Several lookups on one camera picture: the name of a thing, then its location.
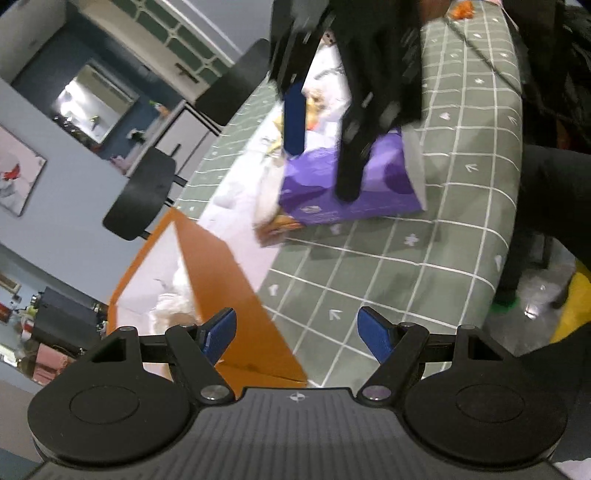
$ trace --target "clutter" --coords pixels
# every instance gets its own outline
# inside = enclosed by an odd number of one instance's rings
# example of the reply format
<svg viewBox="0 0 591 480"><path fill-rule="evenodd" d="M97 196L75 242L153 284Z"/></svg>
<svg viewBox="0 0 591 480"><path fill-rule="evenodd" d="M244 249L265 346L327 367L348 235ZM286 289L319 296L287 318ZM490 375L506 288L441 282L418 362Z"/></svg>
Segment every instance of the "clutter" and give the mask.
<svg viewBox="0 0 591 480"><path fill-rule="evenodd" d="M140 335L210 319L231 307L236 337L216 369L240 396L246 386L304 388L306 375L223 240L170 209L139 251L109 303L109 330ZM171 378L166 365L144 365Z"/></svg>
<svg viewBox="0 0 591 480"><path fill-rule="evenodd" d="M452 20L466 20L474 18L474 5L471 0L465 0L455 5L449 12Z"/></svg>
<svg viewBox="0 0 591 480"><path fill-rule="evenodd" d="M254 228L260 243L306 225L335 223L426 208L420 141L413 127L396 129L371 147L362 193L344 204L334 195L340 120L350 96L336 47L318 53L304 84L306 148L290 157L282 138L267 151L259 184ZM274 121L282 131L282 116Z"/></svg>

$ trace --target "framed picture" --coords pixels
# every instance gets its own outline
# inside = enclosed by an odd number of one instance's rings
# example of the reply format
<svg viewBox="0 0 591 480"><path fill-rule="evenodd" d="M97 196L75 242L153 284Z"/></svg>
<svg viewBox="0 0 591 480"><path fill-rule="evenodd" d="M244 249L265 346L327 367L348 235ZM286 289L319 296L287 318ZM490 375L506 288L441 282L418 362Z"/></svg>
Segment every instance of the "framed picture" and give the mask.
<svg viewBox="0 0 591 480"><path fill-rule="evenodd" d="M4 290L8 290L12 294L17 294L18 291L21 289L21 284L11 280L2 272L0 272L0 288Z"/></svg>
<svg viewBox="0 0 591 480"><path fill-rule="evenodd" d="M20 216L45 163L0 127L0 206Z"/></svg>

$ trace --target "purple packaging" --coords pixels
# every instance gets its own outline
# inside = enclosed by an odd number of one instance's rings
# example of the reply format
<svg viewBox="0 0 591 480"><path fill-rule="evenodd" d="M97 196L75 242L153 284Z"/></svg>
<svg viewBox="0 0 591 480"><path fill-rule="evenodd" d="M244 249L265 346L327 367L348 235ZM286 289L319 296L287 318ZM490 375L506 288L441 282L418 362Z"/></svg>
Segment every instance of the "purple packaging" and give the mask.
<svg viewBox="0 0 591 480"><path fill-rule="evenodd" d="M279 204L286 214L303 225L423 210L424 172L420 153L413 160L417 161L405 162L400 131L378 138L363 172L361 195L347 204L333 193L337 148L305 151L287 160Z"/></svg>

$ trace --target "painting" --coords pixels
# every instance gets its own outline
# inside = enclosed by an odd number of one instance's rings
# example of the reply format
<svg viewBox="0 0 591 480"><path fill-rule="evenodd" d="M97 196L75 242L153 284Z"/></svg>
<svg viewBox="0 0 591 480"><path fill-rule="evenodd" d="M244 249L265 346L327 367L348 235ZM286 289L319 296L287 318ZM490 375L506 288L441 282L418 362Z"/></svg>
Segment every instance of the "painting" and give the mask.
<svg viewBox="0 0 591 480"><path fill-rule="evenodd" d="M20 216L45 162L0 127L0 206Z"/></svg>

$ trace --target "green object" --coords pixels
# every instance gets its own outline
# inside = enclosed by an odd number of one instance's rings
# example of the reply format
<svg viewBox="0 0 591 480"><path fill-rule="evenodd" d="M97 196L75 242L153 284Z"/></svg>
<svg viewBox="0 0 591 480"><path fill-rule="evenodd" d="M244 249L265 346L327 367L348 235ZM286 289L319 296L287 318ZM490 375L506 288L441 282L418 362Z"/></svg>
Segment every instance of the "green object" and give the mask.
<svg viewBox="0 0 591 480"><path fill-rule="evenodd" d="M519 298L515 297L511 303L492 303L491 305L491 312L492 313L507 313L513 310L517 305L519 305Z"/></svg>

